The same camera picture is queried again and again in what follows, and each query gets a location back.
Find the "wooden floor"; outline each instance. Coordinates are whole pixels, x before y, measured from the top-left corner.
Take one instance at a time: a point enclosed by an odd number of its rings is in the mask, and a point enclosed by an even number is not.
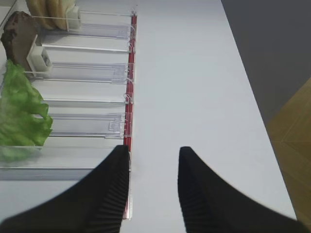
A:
[[[269,122],[267,131],[297,218],[311,230],[311,79]]]

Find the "green lettuce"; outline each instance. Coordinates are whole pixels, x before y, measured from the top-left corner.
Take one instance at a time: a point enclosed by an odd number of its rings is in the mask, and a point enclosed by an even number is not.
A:
[[[24,68],[8,60],[0,98],[0,161],[23,160],[32,151],[11,146],[43,146],[53,119],[48,115],[49,106],[42,101]]]

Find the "white table surface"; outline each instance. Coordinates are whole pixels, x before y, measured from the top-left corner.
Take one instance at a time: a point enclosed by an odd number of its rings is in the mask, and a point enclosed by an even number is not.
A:
[[[139,0],[136,51],[133,217],[121,232],[185,232],[181,146],[249,197],[295,218],[221,1]],[[8,212],[0,219],[73,184],[1,181]]]

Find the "lettuce leaf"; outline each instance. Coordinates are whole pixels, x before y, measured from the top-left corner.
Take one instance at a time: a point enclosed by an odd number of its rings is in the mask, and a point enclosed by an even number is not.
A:
[[[43,146],[50,135],[53,119],[49,106],[32,87],[24,68],[7,61],[0,98],[0,161],[27,158],[28,151],[16,153],[7,146]]]

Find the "gray wall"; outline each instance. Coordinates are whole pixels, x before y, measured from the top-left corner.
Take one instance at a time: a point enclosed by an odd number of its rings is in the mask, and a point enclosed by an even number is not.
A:
[[[222,0],[265,124],[311,74],[311,0]]]

